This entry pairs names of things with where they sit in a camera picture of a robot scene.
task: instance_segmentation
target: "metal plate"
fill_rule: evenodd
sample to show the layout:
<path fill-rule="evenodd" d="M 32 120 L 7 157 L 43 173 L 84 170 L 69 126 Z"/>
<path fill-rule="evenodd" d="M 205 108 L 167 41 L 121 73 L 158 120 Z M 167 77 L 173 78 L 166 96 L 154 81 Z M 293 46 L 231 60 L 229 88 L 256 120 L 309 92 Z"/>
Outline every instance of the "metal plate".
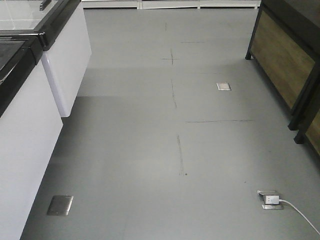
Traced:
<path fill-rule="evenodd" d="M 218 87 L 219 91 L 231 91 L 230 84 L 227 82 L 217 82 L 216 86 Z"/>
<path fill-rule="evenodd" d="M 262 208 L 264 210 L 283 210 L 284 206 L 282 204 L 278 204 L 278 205 L 264 205 L 264 204 L 262 204 Z"/>
<path fill-rule="evenodd" d="M 47 215 L 50 216 L 68 216 L 73 196 L 55 195 L 52 197 Z"/>

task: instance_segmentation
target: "gray floor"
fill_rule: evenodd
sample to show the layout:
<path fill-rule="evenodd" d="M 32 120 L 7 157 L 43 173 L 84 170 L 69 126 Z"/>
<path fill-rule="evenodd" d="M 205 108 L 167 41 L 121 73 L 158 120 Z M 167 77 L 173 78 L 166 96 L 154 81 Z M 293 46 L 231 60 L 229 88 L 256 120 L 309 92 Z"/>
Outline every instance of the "gray floor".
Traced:
<path fill-rule="evenodd" d="M 22 240 L 316 240 L 316 157 L 244 60 L 254 9 L 86 10 L 92 58 Z M 232 91 L 217 91 L 229 82 Z M 73 195 L 67 217 L 46 216 Z"/>

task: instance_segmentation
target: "black metal frame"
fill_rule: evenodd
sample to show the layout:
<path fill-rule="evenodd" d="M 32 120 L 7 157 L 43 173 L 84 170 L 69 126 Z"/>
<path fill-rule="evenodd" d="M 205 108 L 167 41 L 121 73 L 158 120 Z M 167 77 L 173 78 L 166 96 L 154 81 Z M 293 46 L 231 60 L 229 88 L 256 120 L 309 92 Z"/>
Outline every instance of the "black metal frame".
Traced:
<path fill-rule="evenodd" d="M 262 2 L 261 6 L 259 8 L 259 12 L 258 12 L 256 21 L 255 21 L 255 24 L 254 24 L 251 40 L 250 40 L 250 43 L 248 46 L 248 50 L 245 55 L 246 60 L 250 60 L 253 57 L 253 59 L 260 66 L 260 64 L 257 61 L 257 59 L 255 58 L 254 54 L 251 52 L 251 47 L 252 47 L 252 44 L 253 44 L 253 41 L 254 41 L 254 38 L 256 35 L 256 31 L 257 31 L 257 28 L 259 25 L 259 21 L 260 21 L 260 17 L 261 17 L 262 12 L 265 12 L 266 14 L 268 14 L 268 16 L 271 17 L 286 32 L 286 34 L 288 34 L 288 36 L 290 36 L 315 62 L 315 65 L 314 65 L 310 75 L 308 76 L 302 90 L 300 91 L 293 107 L 290 108 L 287 105 L 287 103 L 283 100 L 283 102 L 285 103 L 285 105 L 289 109 L 290 114 L 292 115 L 292 119 L 291 119 L 288 127 L 290 130 L 297 130 L 299 127 L 299 124 L 305 118 L 306 108 L 310 104 L 313 96 L 315 95 L 315 89 L 320 85 L 320 78 L 319 78 L 319 75 L 320 75 L 320 56 L 317 53 L 315 53 L 313 51 L 313 49 L 308 44 L 306 44 L 299 36 L 297 36 L 293 32 L 292 29 L 290 29 L 277 16 L 275 16 L 273 14 L 273 12 L 264 4 L 264 2 Z M 278 93 L 278 95 L 281 96 L 281 94 L 276 89 L 275 85 L 272 83 L 272 81 L 270 80 L 269 77 L 268 77 L 268 79 L 269 79 L 269 82 L 272 84 L 273 88 Z"/>
<path fill-rule="evenodd" d="M 43 50 L 47 51 L 54 44 L 80 2 L 81 0 L 58 0 L 34 29 L 0 30 L 0 37 L 35 36 L 39 39 Z"/>

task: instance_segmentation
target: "wooden cabinet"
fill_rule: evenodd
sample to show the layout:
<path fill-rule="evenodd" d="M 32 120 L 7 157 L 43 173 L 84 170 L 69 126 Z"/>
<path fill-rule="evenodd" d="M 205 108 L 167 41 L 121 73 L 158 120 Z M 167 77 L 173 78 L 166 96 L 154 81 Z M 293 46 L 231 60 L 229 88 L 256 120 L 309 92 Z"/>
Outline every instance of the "wooden cabinet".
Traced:
<path fill-rule="evenodd" d="M 263 69 L 299 130 L 320 154 L 320 2 L 262 0 L 246 59 Z"/>

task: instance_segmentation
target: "white baseboard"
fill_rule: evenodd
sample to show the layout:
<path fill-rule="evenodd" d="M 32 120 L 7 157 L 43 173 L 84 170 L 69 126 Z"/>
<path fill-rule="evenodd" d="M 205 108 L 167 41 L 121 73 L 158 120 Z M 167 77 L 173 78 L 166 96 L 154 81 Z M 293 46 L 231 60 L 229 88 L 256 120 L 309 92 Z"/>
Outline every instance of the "white baseboard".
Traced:
<path fill-rule="evenodd" d="M 82 0 L 84 8 L 257 8 L 261 0 Z"/>

